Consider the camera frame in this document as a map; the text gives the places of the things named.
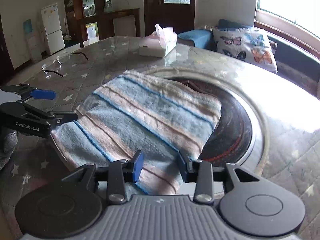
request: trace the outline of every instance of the pillowcase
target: pillowcase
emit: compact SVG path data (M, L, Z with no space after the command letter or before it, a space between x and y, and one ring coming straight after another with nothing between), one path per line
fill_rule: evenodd
M217 52L277 73L267 32L258 28L213 29Z

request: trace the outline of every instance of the window frame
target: window frame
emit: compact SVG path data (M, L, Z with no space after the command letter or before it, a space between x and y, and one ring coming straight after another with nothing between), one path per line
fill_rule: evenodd
M290 21L275 13L261 9L260 0L258 0L257 3L255 22L268 26L269 31L270 28L271 30L273 28L274 32L270 31L273 34L282 32L289 37L296 39L299 43L297 45L301 46L301 44L304 44L308 46L309 48L314 50L314 52L317 54L317 57L320 58L320 38L318 36L314 35L312 32L308 31L307 29L296 24L293 21Z

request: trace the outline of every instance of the folded towel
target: folded towel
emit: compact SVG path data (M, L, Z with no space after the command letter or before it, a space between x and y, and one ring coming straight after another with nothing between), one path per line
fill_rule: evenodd
M57 127L52 139L73 168L130 160L144 153L131 194L176 194L182 183L176 156L197 159L221 116L220 101L171 80L125 71L95 90L76 109L79 119Z

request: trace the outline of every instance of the refrigerator door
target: refrigerator door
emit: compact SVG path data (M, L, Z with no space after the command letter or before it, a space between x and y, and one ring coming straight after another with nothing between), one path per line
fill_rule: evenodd
M46 35L49 35L61 29L58 7L56 4L42 9L41 16Z
M54 33L47 35L47 41L48 41L49 55L52 55L53 53L65 48L61 30L58 30Z

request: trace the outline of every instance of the tissue box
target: tissue box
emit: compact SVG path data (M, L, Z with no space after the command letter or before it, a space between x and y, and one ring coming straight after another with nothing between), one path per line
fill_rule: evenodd
M162 29L156 25L156 31L144 37L139 43L139 54L142 56L165 57L177 45L177 34L173 28Z

